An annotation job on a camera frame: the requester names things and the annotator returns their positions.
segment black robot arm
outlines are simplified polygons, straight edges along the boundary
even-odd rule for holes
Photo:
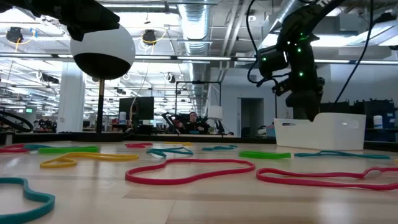
[[[95,0],[0,0],[0,12],[12,6],[27,9],[37,17],[58,19],[78,41],[88,32],[119,28],[119,16]]]
[[[323,93],[322,78],[318,78],[311,42],[319,38],[312,34],[317,24],[345,0],[314,1],[285,18],[276,45],[257,51],[259,70],[265,80],[272,72],[287,68],[288,79],[272,88],[278,96],[291,90],[286,105],[305,110],[313,121],[319,111]]]

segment green rubber band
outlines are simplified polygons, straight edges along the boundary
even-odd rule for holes
[[[19,177],[0,177],[0,184],[20,184],[24,188],[24,197],[27,200],[43,202],[44,205],[27,212],[0,215],[1,224],[20,224],[38,219],[54,209],[55,196],[36,192],[29,188],[27,179]]]
[[[271,153],[271,152],[257,152],[257,151],[243,151],[239,153],[240,157],[255,158],[255,159],[285,159],[291,158],[288,153]]]
[[[39,148],[39,153],[98,152],[98,146]]]

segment doorway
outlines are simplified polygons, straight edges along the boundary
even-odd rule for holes
[[[238,98],[238,131],[241,138],[255,138],[264,125],[264,99]]]

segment white plastic bin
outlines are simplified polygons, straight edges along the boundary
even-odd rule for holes
[[[278,146],[319,150],[362,150],[365,115],[320,113],[314,121],[274,119]]]

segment black and white sphere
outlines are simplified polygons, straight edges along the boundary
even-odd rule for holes
[[[106,80],[126,74],[136,56],[134,41],[123,26],[87,33],[81,42],[71,39],[70,52],[83,72]]]

